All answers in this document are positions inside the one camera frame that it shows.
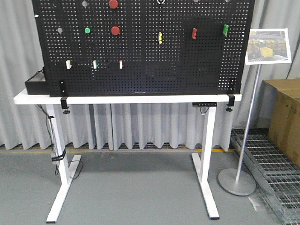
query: black clamp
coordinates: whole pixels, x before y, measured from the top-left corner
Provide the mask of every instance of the black clamp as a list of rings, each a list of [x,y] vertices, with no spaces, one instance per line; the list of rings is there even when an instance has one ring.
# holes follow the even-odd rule
[[[69,106],[67,104],[67,88],[66,82],[64,80],[60,80],[60,94],[62,98],[60,99],[61,108],[64,109],[64,114],[70,114]]]
[[[62,97],[62,98],[60,99],[60,105],[61,105],[61,108],[65,110],[65,111],[63,112],[64,114],[70,114],[69,106],[68,106],[68,104],[67,104],[67,97]]]
[[[66,155],[66,152],[67,152],[66,149],[64,149],[64,152],[60,156],[52,157],[51,158],[52,162],[58,162],[63,160]]]
[[[232,108],[234,106],[234,101],[235,101],[235,96],[234,95],[228,95],[229,100],[228,100],[228,104],[226,104],[228,107],[226,108],[227,112],[232,112]]]

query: red knob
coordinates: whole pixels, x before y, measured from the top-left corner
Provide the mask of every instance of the red knob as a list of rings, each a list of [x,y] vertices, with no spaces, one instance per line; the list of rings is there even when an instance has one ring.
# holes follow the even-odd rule
[[[115,9],[117,8],[119,5],[118,1],[117,0],[109,0],[109,7],[112,8],[112,9]]]
[[[113,34],[113,35],[118,35],[118,34],[120,34],[120,28],[117,27],[117,26],[113,26],[113,27],[112,27],[112,34]]]
[[[196,40],[196,39],[197,39],[197,29],[196,29],[196,28],[193,28],[192,39],[193,39],[193,40]]]

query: round base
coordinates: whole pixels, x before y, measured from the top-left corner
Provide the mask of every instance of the round base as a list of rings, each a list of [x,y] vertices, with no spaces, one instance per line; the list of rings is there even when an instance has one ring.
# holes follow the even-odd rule
[[[255,192],[256,181],[248,173],[241,171],[240,179],[236,182],[236,169],[222,170],[219,175],[219,184],[231,194],[247,196]]]

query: yellow clip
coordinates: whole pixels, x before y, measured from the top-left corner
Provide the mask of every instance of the yellow clip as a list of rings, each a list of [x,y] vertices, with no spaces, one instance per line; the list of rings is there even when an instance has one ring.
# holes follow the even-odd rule
[[[159,32],[159,33],[158,33],[158,43],[159,43],[159,44],[162,44],[162,43],[163,43],[163,33],[162,33],[162,32]]]

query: desk foot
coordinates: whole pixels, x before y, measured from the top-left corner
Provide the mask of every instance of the desk foot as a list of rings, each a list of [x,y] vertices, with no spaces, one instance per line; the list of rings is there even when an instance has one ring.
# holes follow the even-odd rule
[[[79,161],[81,159],[81,155],[75,155],[72,159],[72,163],[69,167],[70,176],[74,177],[75,172],[77,170],[77,167],[79,165]],[[60,214],[62,205],[66,199],[66,196],[68,194],[69,188],[72,183],[72,178],[70,179],[70,182],[67,185],[61,185],[60,190],[57,193],[57,196],[55,198],[55,201],[53,203],[53,206],[50,210],[50,213],[48,215],[48,218],[46,220],[47,223],[56,223],[58,216]]]
[[[198,176],[198,180],[200,183],[200,187],[202,190],[202,194],[204,197],[204,201],[206,204],[206,209],[208,212],[208,215],[210,217],[210,219],[220,219],[216,204],[215,204],[215,200],[212,196],[211,190],[210,190],[210,186],[208,184],[207,180],[202,180],[202,176],[201,176],[201,161],[200,161],[200,157],[198,153],[192,153],[192,159],[195,165],[195,169],[196,169],[196,173]]]

